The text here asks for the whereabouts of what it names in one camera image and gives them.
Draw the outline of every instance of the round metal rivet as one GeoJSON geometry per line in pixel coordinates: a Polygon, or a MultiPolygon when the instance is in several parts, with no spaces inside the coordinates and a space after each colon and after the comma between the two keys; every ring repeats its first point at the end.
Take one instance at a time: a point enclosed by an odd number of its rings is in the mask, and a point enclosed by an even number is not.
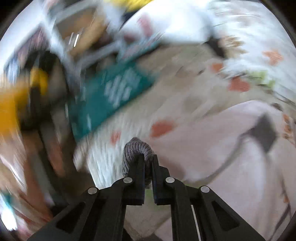
{"type": "Polygon", "coordinates": [[[131,183],[133,181],[133,179],[131,177],[126,177],[123,182],[124,183],[131,183]]]}
{"type": "Polygon", "coordinates": [[[210,191],[209,187],[207,187],[207,186],[202,186],[202,187],[200,188],[200,190],[201,190],[202,192],[205,192],[205,193],[207,193],[207,192],[210,191]]]}
{"type": "Polygon", "coordinates": [[[173,177],[167,177],[167,178],[165,179],[165,181],[166,181],[167,183],[173,183],[173,182],[175,181],[175,179],[174,179],[173,177]]]}
{"type": "Polygon", "coordinates": [[[96,188],[89,188],[88,193],[89,194],[95,194],[98,190],[96,188]]]}

